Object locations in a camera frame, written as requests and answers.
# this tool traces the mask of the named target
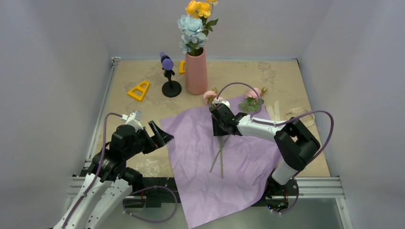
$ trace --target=wrapping paper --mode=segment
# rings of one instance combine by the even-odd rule
[[[234,114],[241,112],[238,104],[244,99],[240,96],[229,100]],[[264,108],[255,117],[269,119]],[[209,172],[219,150],[219,137],[213,136],[208,105],[162,119],[160,124],[174,135],[167,148],[189,228],[256,203],[263,195],[266,179],[281,159],[273,142],[232,135],[223,147],[222,179],[220,157]]]

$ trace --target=table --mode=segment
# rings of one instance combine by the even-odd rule
[[[202,95],[192,95],[186,91],[185,75],[179,74],[180,62],[174,62],[172,78],[178,81],[183,90],[175,98],[167,98],[161,92],[162,85],[167,81],[163,77],[160,61],[120,61],[115,78],[107,99],[106,113],[130,114],[135,110],[142,112],[141,123],[146,126],[148,133],[153,133],[147,122],[154,120],[160,125],[160,119],[177,115],[189,108],[204,105]],[[208,90],[216,87],[220,90],[231,82],[244,82],[253,87],[268,88],[263,99],[265,105],[273,105],[279,101],[281,119],[285,113],[296,107],[311,110],[307,92],[302,81],[298,63],[296,61],[208,61]],[[150,82],[149,89],[142,102],[127,95],[127,92],[142,81]],[[233,98],[245,94],[250,89],[242,85],[228,87],[221,97]],[[123,124],[123,120],[111,116],[107,123],[107,140],[116,127]],[[316,125],[309,130],[319,140]],[[102,136],[97,143],[97,151],[101,149]],[[172,177],[168,151],[166,147],[150,154],[138,154],[127,161],[127,166],[143,174],[144,177]],[[329,170],[324,154],[320,154],[299,177],[329,177]]]

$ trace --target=vase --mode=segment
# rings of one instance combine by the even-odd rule
[[[202,94],[207,91],[207,59],[205,50],[199,56],[191,56],[186,53],[185,58],[186,70],[186,89],[191,94]]]

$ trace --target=wall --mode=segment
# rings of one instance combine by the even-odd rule
[[[354,228],[405,223],[405,1],[335,0],[301,69],[313,109],[335,117],[326,150]],[[317,116],[325,139],[329,121]]]
[[[110,54],[183,58],[177,20],[189,0],[85,0]],[[209,58],[289,59],[302,55],[333,0],[219,0]]]
[[[0,9],[0,228],[49,228],[83,166],[111,60],[79,0]]]

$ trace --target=pink flower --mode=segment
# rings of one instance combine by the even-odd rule
[[[254,90],[259,94],[259,96],[263,95],[262,91],[260,89],[258,89],[257,87],[254,87]],[[254,98],[255,100],[257,100],[257,95],[253,90],[251,90],[246,94],[245,98]]]
[[[215,91],[207,91],[204,93],[203,98],[206,104],[208,104],[208,99],[211,98],[211,96],[214,98],[216,97]]]
[[[219,97],[218,100],[225,100],[225,99],[222,98],[222,97]],[[214,100],[213,100],[213,104],[214,104]],[[215,104],[214,104],[214,105],[215,105]]]

